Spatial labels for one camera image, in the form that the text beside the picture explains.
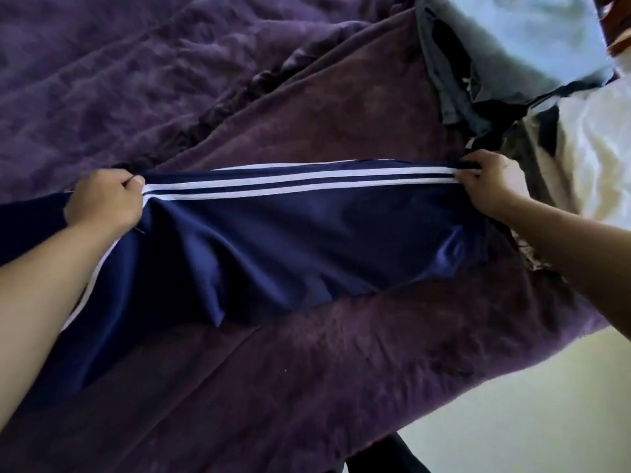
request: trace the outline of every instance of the hand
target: hand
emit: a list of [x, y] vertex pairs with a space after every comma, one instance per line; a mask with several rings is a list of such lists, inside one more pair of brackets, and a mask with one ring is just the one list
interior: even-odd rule
[[143, 214], [144, 185], [142, 176], [124, 169], [95, 171], [77, 183], [64, 210], [68, 225], [90, 225], [114, 239], [121, 237]]
[[459, 170], [456, 180], [464, 186], [473, 205], [483, 214], [502, 221], [516, 202], [530, 199], [524, 171], [517, 161], [488, 150], [477, 150], [462, 160], [481, 166], [479, 174], [473, 169]]

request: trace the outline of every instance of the person's left hand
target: person's left hand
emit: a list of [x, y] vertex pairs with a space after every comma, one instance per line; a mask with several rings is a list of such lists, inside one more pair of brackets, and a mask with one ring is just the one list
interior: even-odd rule
[[121, 237], [143, 214], [144, 185], [142, 176], [133, 176], [124, 169], [95, 171], [77, 183], [64, 209], [68, 226], [87, 225]]

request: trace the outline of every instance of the white floor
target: white floor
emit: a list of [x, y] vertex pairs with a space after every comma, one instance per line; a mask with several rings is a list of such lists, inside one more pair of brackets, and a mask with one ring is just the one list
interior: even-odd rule
[[631, 472], [631, 342], [613, 329], [401, 431], [432, 473]]

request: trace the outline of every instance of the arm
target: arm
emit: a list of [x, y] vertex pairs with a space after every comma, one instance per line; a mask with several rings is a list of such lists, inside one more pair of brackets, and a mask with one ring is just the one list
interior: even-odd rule
[[515, 230], [631, 339], [631, 232], [531, 199], [519, 165], [501, 154], [464, 159], [481, 166], [456, 176], [473, 205]]
[[35, 381], [100, 258], [138, 222], [144, 180], [130, 178], [108, 169], [79, 182], [64, 212], [68, 227], [0, 267], [0, 429]]

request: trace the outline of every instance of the purple blanket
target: purple blanket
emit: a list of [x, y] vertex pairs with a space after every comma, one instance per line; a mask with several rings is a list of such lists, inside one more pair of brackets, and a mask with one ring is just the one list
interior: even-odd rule
[[[24, 75], [13, 62], [2, 71], [4, 200], [116, 163], [174, 171], [463, 151], [462, 135], [438, 119], [413, 13], [373, 23], [394, 0], [195, 0], [168, 21], [163, 5], [114, 1], [102, 7], [122, 28], [99, 25], [85, 53], [67, 49], [76, 36], [59, 36], [69, 43], [52, 47], [59, 56], [31, 41]], [[70, 25], [90, 18], [77, 3], [62, 10]], [[134, 6], [146, 17], [127, 13]], [[33, 11], [24, 23], [70, 30], [55, 16]], [[6, 46], [30, 46], [5, 41], [11, 23], [0, 24], [8, 59], [17, 48]], [[321, 473], [603, 326], [556, 274], [527, 271], [501, 226], [489, 225], [488, 256], [451, 281], [263, 327], [166, 332], [68, 402], [14, 418], [0, 436], [0, 472]]]

